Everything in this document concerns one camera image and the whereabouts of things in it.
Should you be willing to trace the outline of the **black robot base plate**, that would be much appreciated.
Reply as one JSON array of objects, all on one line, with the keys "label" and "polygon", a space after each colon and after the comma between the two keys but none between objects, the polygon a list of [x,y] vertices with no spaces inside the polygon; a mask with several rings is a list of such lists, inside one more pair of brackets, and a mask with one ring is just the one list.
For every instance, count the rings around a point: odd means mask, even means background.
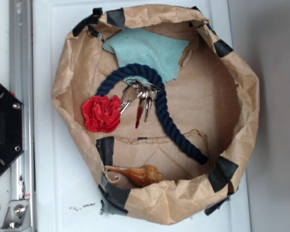
[{"label": "black robot base plate", "polygon": [[22,107],[0,83],[0,177],[24,150]]}]

